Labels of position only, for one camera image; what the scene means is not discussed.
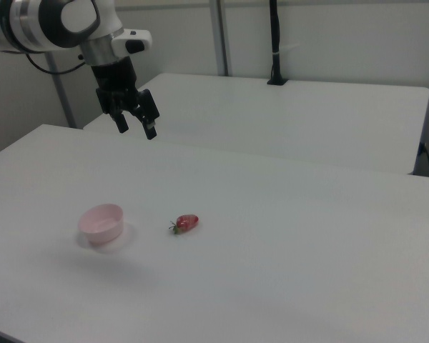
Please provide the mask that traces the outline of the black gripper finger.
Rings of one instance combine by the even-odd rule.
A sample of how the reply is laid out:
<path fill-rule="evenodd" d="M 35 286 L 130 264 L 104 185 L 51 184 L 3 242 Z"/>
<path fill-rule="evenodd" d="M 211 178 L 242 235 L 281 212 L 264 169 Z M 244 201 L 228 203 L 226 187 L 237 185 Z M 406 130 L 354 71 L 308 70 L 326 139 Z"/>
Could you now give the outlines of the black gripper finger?
<path fill-rule="evenodd" d="M 129 127 L 123 115 L 121 97 L 117 92 L 96 89 L 97 98 L 104 114 L 110 115 L 117 125 L 120 134 L 126 132 Z"/>
<path fill-rule="evenodd" d="M 142 123 L 148 140 L 152 140 L 157 136 L 155 121 L 159 118 L 159 110 L 150 90 L 145 89 L 137 92 L 136 104 L 132 107 L 131 114 Z"/>

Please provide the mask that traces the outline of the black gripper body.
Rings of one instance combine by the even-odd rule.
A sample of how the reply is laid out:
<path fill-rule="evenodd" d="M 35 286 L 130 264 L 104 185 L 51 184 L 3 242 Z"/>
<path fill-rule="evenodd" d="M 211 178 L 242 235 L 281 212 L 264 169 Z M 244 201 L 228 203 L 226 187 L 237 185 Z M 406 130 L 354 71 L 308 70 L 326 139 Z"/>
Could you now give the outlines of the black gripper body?
<path fill-rule="evenodd" d="M 92 66 L 97 81 L 96 93 L 121 92 L 136 94 L 137 75 L 132 60 L 124 57 L 112 64 Z"/>

